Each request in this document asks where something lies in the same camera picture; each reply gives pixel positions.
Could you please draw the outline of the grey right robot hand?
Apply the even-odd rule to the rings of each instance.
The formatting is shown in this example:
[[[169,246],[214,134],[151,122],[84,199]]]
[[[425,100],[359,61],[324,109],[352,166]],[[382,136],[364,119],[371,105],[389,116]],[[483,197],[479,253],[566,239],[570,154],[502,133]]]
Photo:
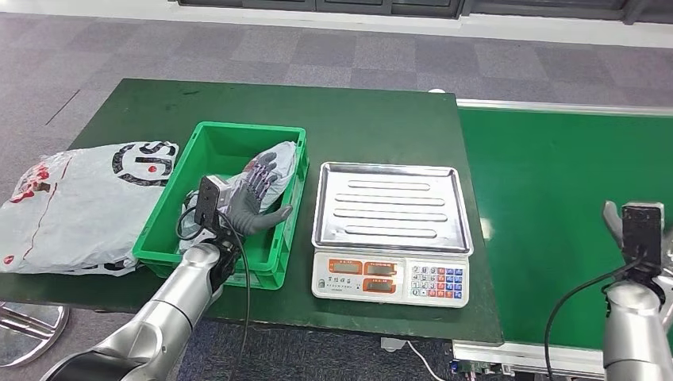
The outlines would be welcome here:
[[[623,248],[623,225],[621,216],[617,213],[617,206],[613,201],[606,200],[602,209],[602,218],[610,231],[612,238],[619,247]]]

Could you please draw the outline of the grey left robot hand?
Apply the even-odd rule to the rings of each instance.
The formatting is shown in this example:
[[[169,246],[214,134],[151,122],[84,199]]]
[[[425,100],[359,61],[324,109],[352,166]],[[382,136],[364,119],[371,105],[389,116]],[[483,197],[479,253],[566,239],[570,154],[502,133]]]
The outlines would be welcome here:
[[[276,168],[276,156],[274,152],[269,152],[254,160],[251,171],[233,193],[226,210],[225,216],[231,226],[244,237],[270,229],[292,214],[292,205],[282,206],[269,214],[261,212],[263,198],[278,178],[272,173]]]

